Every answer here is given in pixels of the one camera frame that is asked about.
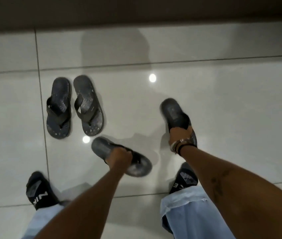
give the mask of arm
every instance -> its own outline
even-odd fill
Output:
[[[170,144],[191,131],[172,128]],[[183,146],[180,153],[237,239],[282,238],[282,190],[196,147]]]
[[[110,171],[54,217],[35,239],[99,239],[115,190],[131,160],[131,152],[115,148],[106,160]]]

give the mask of sandal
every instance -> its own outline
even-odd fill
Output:
[[[77,93],[75,109],[81,119],[83,131],[88,136],[95,136],[101,132],[104,119],[94,86],[85,75],[76,77],[73,86]]]
[[[173,127],[187,129],[188,126],[191,126],[190,118],[182,111],[178,102],[173,98],[167,98],[164,100],[160,105],[160,110],[167,121],[169,132]],[[194,130],[192,132],[191,138],[194,141],[195,147],[197,147],[197,139]]]
[[[148,175],[152,170],[151,161],[143,156],[142,154],[131,150],[120,144],[115,144],[105,137],[97,137],[91,144],[92,151],[100,158],[104,160],[110,155],[112,149],[115,147],[125,148],[127,151],[132,152],[132,162],[130,167],[127,169],[126,174],[132,177],[144,177]]]
[[[51,96],[47,99],[47,131],[57,139],[65,138],[70,133],[70,98],[71,84],[63,77],[56,78],[52,84]]]

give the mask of tattoo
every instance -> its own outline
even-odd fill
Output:
[[[218,202],[218,197],[223,196],[223,189],[222,189],[222,178],[226,177],[229,175],[230,171],[233,169],[227,169],[225,170],[220,176],[213,177],[211,179],[211,182],[213,184],[213,194],[214,194],[214,201],[215,203]]]

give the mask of light blue jeans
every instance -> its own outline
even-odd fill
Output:
[[[22,239],[36,234],[64,207],[38,209]],[[164,197],[161,217],[167,217],[175,239],[235,239],[216,206],[201,186],[191,186]]]

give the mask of footwear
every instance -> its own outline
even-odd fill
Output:
[[[115,147],[122,147],[125,148],[127,151],[132,152],[133,158],[130,167],[127,169],[127,175],[130,175],[132,177],[144,177],[151,172],[151,161],[147,157],[143,156],[138,152],[133,151],[130,148],[127,148],[120,144],[115,144],[105,137],[97,137],[93,140],[91,144],[92,151],[104,161],[110,155],[112,149],[114,149]]]
[[[48,180],[39,171],[33,172],[30,176],[26,185],[26,195],[36,210],[59,203]]]
[[[77,93],[75,109],[81,119],[83,132],[88,136],[95,136],[101,132],[104,119],[94,86],[85,75],[76,77],[73,86]]]
[[[51,96],[47,99],[47,131],[57,139],[65,138],[70,133],[70,98],[71,84],[63,77],[56,78],[52,84]]]
[[[180,105],[173,98],[164,100],[160,105],[160,110],[167,121],[169,131],[173,127],[187,129],[188,126],[191,126],[190,118],[182,111]],[[195,147],[197,147],[197,139],[194,130],[192,132],[191,138],[194,141]]]
[[[170,194],[191,186],[196,186],[198,182],[199,180],[190,165],[184,162],[176,174],[176,179],[170,190]]]

